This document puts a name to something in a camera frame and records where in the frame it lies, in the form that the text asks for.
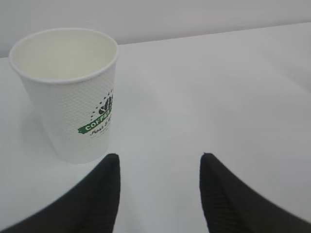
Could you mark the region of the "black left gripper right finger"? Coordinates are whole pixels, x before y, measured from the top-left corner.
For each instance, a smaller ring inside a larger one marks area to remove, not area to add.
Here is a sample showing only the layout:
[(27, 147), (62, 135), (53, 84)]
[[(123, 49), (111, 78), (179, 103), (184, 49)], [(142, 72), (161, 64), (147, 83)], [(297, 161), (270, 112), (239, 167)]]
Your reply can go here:
[(309, 233), (310, 223), (276, 206), (236, 177), (213, 154), (200, 161), (199, 188), (211, 233)]

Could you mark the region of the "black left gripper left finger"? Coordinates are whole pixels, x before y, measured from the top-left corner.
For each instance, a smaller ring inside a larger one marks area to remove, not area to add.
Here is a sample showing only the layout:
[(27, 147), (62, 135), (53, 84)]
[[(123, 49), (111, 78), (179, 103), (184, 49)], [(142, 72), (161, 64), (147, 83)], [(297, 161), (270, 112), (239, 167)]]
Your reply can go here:
[(121, 193), (120, 159), (108, 154), (55, 202), (5, 233), (111, 233)]

